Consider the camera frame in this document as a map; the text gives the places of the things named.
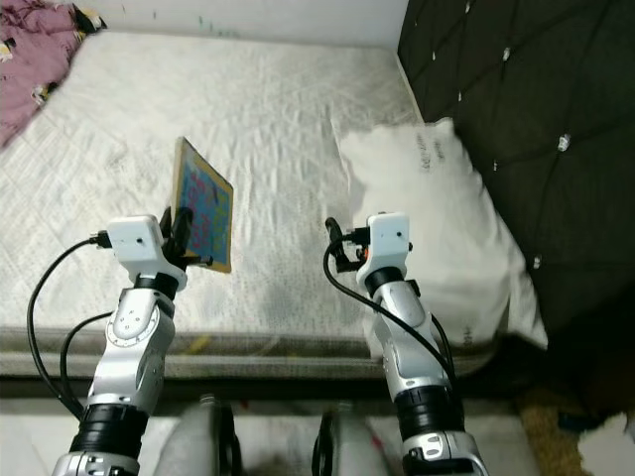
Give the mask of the silver robot leg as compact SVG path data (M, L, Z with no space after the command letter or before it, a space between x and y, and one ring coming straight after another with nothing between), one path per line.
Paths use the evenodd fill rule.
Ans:
M187 407L165 439L153 476L241 476L234 413L215 399Z
M405 476L391 440L349 405L321 416L312 453L313 476Z

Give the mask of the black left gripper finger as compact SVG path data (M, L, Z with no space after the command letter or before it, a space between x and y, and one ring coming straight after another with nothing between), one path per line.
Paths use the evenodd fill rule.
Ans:
M193 210L179 207L171 213L171 259L196 260L190 247L191 229L193 228Z

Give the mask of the purple printed blanket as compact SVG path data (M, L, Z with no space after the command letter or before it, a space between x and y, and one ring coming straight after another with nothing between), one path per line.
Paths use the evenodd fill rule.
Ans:
M73 3L0 0L1 146L44 107L82 42L105 28L98 13Z

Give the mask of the yellow bordered blue book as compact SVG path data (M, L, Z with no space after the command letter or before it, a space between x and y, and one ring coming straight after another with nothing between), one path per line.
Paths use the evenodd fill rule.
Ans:
M210 271L232 271L232 227L234 186L199 153L186 137L177 139L174 155L171 212L179 207L193 210L188 250L199 257L213 258Z

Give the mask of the white torn paper sheet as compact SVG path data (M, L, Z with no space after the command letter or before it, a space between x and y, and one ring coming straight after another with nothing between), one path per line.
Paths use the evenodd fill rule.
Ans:
M635 476L635 418L618 413L577 442L586 476Z

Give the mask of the white pillow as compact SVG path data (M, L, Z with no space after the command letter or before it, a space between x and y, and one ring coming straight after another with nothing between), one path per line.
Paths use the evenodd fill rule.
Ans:
M358 225L378 212L407 214L407 276L453 346L516 335L548 349L525 254L449 119L348 132L337 150Z

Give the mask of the dark brown tufted headboard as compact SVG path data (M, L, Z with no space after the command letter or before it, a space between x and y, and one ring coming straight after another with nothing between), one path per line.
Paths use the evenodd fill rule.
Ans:
M550 340L473 381L635 400L635 0L409 0L398 55L520 245Z

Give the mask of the white quilted mattress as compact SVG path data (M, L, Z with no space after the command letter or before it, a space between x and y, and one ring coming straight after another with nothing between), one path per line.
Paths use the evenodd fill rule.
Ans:
M520 249L480 181L404 178L409 145L340 150L350 132L422 122L394 52L107 32L0 156L0 372L31 376L26 312L47 366L76 323L114 308L130 278L86 248L109 219L160 214L178 146L234 186L231 271L190 269L177 298L172 378L377 378L371 311L323 277L323 220L403 210L408 274L459 371L520 337L548 341Z

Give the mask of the silver right robot leg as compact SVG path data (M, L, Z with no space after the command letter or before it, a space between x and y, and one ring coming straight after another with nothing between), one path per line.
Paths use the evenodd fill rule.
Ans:
M405 476L391 440L349 405L321 416L312 453L313 476Z

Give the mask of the brown shaggy rug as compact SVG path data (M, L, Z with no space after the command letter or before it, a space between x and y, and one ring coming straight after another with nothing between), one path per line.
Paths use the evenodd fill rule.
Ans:
M532 387L517 396L514 407L525 426L528 444L541 476L589 476L577 442L591 427L593 414L572 396Z

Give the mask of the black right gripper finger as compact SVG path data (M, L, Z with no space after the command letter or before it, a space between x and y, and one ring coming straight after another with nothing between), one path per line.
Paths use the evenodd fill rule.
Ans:
M343 228L336 222L334 217L327 217L323 222L329 235L329 245L327 245L326 253L334 259L335 270L338 273L346 271L346 253L343 248L344 234Z

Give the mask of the silver left robot leg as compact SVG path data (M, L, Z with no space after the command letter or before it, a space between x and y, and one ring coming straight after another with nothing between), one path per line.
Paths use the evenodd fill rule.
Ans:
M234 413L215 399L187 407L165 439L153 476L241 476Z

